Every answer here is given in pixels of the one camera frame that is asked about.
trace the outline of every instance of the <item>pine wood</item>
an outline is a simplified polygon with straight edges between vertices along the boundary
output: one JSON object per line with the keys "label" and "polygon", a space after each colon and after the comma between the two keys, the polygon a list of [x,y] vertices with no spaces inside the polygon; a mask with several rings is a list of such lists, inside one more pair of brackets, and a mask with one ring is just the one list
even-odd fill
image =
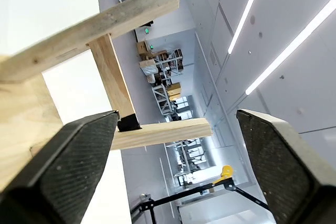
{"label": "pine wood", "polygon": [[[163,144],[185,139],[211,136],[212,131],[205,118],[155,123],[141,126],[141,130],[119,132],[116,130],[111,150],[122,150],[153,144]],[[35,155],[48,141],[43,141],[31,148]]]}
{"label": "pine wood", "polygon": [[111,36],[104,35],[90,42],[89,46],[112,108],[118,110],[122,118],[135,114]]}
{"label": "pine wood", "polygon": [[30,147],[61,128],[42,74],[21,84],[0,84],[0,191],[31,159]]}
{"label": "pine wood", "polygon": [[110,33],[125,34],[179,7],[180,0],[127,0],[19,52],[0,64],[0,83],[22,82],[88,49]]}

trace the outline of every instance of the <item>wooden plank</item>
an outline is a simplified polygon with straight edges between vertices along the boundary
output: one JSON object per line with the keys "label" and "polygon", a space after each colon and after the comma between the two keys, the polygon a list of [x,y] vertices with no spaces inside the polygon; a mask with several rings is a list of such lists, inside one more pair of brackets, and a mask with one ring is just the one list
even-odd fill
{"label": "wooden plank", "polygon": [[[185,139],[211,136],[212,131],[205,118],[196,118],[169,123],[155,123],[141,126],[141,130],[119,132],[116,130],[111,150],[122,150],[153,144],[163,144]],[[31,148],[35,155],[48,141]]]}
{"label": "wooden plank", "polygon": [[180,0],[127,0],[63,30],[0,64],[0,82],[21,82],[87,49],[110,33],[125,34],[179,7]]}
{"label": "wooden plank", "polygon": [[90,42],[89,46],[112,108],[118,110],[122,118],[135,114],[111,36],[106,34]]}
{"label": "wooden plank", "polygon": [[61,127],[42,74],[0,84],[0,191],[31,159],[30,147],[47,142]]}

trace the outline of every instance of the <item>metal shelf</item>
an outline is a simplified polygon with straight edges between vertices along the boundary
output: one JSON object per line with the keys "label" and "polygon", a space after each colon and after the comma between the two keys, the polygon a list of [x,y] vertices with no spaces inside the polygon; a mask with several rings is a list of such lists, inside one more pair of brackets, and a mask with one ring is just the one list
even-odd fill
{"label": "metal shelf", "polygon": [[169,115],[173,112],[173,108],[170,104],[170,100],[163,84],[156,87],[152,87],[156,103],[160,109],[162,115]]}
{"label": "metal shelf", "polygon": [[182,69],[179,69],[179,60],[182,61],[183,60],[183,55],[182,55],[182,51],[180,49],[174,50],[174,52],[172,52],[171,54],[169,54],[168,58],[166,60],[164,60],[163,58],[163,54],[162,55],[158,55],[155,59],[155,63],[158,67],[161,68],[162,73],[164,75],[164,78],[161,78],[161,80],[167,80],[170,81],[170,79],[172,77],[175,76],[179,76],[182,75],[183,72],[180,70],[183,70],[183,66]]}

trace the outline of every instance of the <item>metal stand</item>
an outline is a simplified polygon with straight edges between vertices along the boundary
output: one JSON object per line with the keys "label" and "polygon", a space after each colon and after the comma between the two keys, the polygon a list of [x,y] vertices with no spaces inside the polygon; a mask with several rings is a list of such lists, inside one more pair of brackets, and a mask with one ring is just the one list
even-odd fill
{"label": "metal stand", "polygon": [[232,178],[227,178],[227,179],[222,179],[219,182],[213,184],[207,184],[204,186],[198,186],[195,187],[193,189],[190,189],[188,191],[183,191],[181,193],[175,194],[175,195],[171,195],[159,200],[153,200],[151,198],[149,198],[147,201],[139,203],[137,206],[135,206],[132,210],[131,210],[131,216],[132,217],[132,223],[135,223],[136,220],[139,219],[139,217],[147,210],[150,211],[151,213],[151,218],[152,218],[152,222],[153,224],[156,224],[156,219],[155,219],[155,213],[154,213],[154,207],[157,207],[159,205],[162,204],[166,204],[169,203],[171,201],[177,200],[177,199],[181,199],[183,197],[192,195],[192,194],[197,194],[197,193],[201,193],[205,190],[208,190],[210,188],[213,188],[215,186],[219,186],[219,185],[224,185],[225,189],[228,191],[236,191],[237,193],[239,193],[240,195],[244,196],[245,198],[253,201],[254,203],[258,204],[259,206],[269,210],[268,205],[265,204],[264,202],[260,201],[259,199],[255,198],[254,196],[252,196],[251,194],[245,192],[244,190],[238,188]]}
{"label": "metal stand", "polygon": [[170,104],[170,100],[163,84],[156,87],[152,87],[156,103],[159,106],[162,115],[169,115],[173,112],[173,108]]}

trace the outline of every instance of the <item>light fixture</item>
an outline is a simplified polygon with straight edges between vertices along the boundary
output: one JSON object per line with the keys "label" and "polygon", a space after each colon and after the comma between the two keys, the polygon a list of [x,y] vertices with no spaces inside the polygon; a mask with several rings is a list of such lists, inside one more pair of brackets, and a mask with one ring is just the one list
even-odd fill
{"label": "light fixture", "polygon": [[238,26],[237,26],[237,30],[236,30],[236,32],[235,32],[235,34],[234,34],[234,36],[233,36],[233,39],[232,39],[232,41],[231,41],[231,44],[230,44],[230,46],[229,46],[229,49],[228,49],[228,53],[229,53],[229,54],[232,53],[232,50],[233,50],[233,48],[235,47],[235,44],[236,44],[237,39],[238,39],[238,37],[239,37],[239,34],[240,34],[240,32],[241,32],[241,30],[242,30],[242,28],[243,28],[243,25],[244,25],[244,23],[245,23],[245,20],[246,20],[246,18],[247,18],[247,15],[248,15],[248,13],[249,13],[249,11],[250,11],[250,9],[251,9],[251,6],[252,6],[252,4],[253,4],[253,1],[254,1],[254,0],[248,0],[248,1],[247,1],[247,5],[246,5],[245,10],[244,10],[244,12],[243,12],[243,15],[242,15],[242,17],[241,17],[241,19],[240,19],[240,21],[239,21],[239,24],[238,24]]}
{"label": "light fixture", "polygon": [[311,34],[329,17],[336,9],[336,0],[330,0],[325,7],[313,18],[313,20],[300,32],[300,34],[286,47],[284,51],[269,65],[265,71],[251,84],[245,91],[247,95],[251,94],[288,56],[294,52]]}

